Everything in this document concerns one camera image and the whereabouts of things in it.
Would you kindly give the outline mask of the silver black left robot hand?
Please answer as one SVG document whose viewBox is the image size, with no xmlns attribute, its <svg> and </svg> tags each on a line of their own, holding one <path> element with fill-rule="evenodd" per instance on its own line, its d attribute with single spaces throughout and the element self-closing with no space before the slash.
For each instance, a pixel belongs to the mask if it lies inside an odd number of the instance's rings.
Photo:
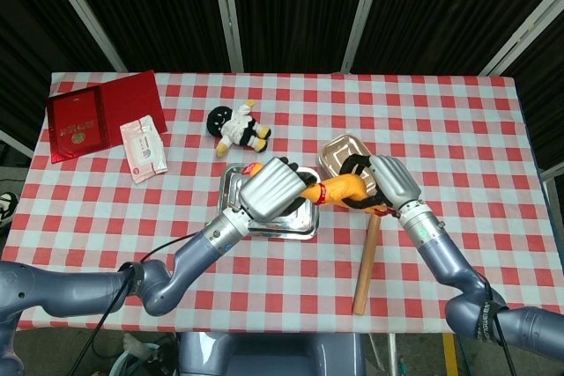
<svg viewBox="0 0 564 376">
<path fill-rule="evenodd" d="M 239 204 L 252 220 L 270 222 L 305 202 L 301 194 L 316 184 L 317 178 L 299 172 L 298 167 L 286 157 L 275 157 L 241 186 Z"/>
</svg>

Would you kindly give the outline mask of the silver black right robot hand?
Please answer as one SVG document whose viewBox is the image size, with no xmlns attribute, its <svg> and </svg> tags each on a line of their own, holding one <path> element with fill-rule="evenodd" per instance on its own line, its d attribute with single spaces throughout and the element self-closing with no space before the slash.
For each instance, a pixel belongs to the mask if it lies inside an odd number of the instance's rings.
<svg viewBox="0 0 564 376">
<path fill-rule="evenodd" d="M 343 202 L 349 208 L 369 212 L 375 206 L 386 206 L 386 211 L 378 210 L 376 214 L 400 217 L 402 207 L 419 200 L 419 185 L 399 159 L 387 155 L 353 154 L 344 161 L 339 174 L 354 173 L 360 176 L 364 169 L 374 179 L 376 193 L 361 200 L 353 200 L 351 196 L 344 198 Z"/>
</svg>

